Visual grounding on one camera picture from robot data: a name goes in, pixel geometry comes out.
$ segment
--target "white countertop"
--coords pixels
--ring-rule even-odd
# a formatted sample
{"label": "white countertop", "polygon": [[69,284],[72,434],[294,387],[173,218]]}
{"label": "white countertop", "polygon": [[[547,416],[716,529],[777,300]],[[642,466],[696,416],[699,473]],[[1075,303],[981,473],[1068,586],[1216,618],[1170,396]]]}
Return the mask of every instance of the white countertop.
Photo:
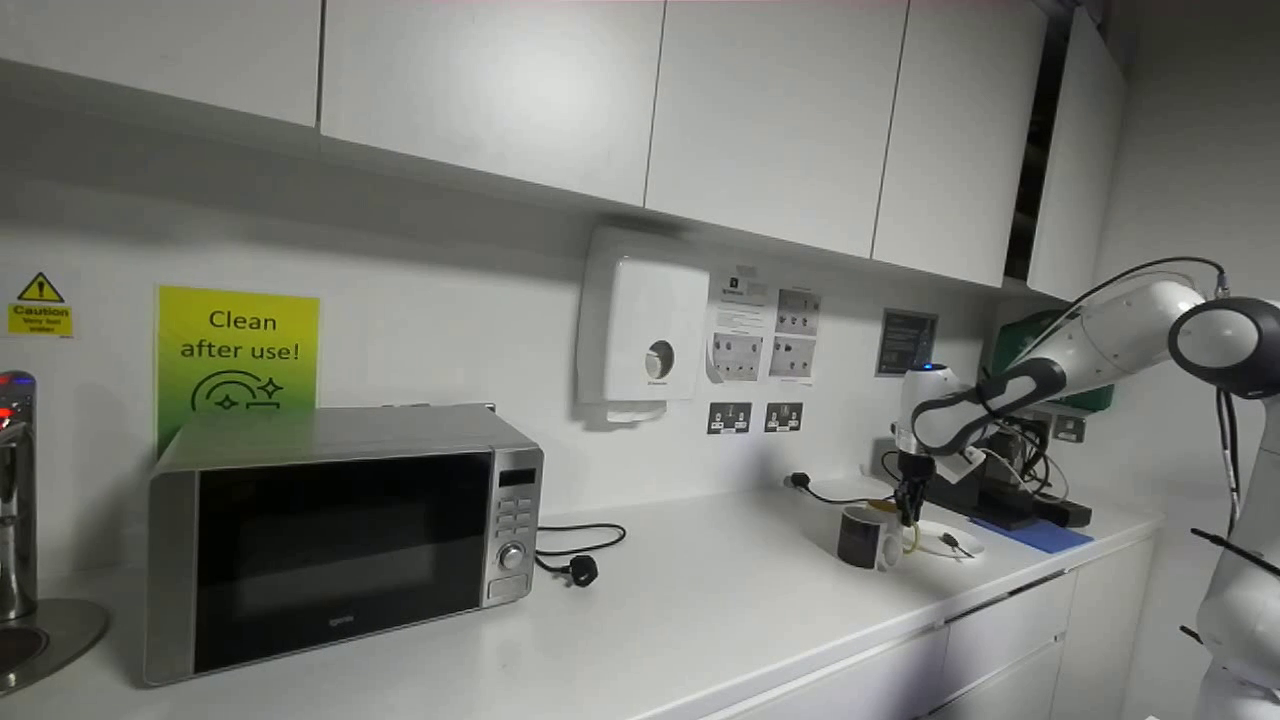
{"label": "white countertop", "polygon": [[594,590],[539,577],[491,612],[429,622],[321,652],[246,666],[173,688],[137,688],[142,577],[116,582],[111,636],[9,701],[4,720],[472,720],[472,717],[706,717],[908,636],[1007,590],[1116,553],[1158,523],[1096,509],[1085,547],[1044,558],[986,539],[977,566],[908,558],[898,571],[841,566],[815,538],[837,513],[797,492],[741,492],[594,513],[624,520]]}

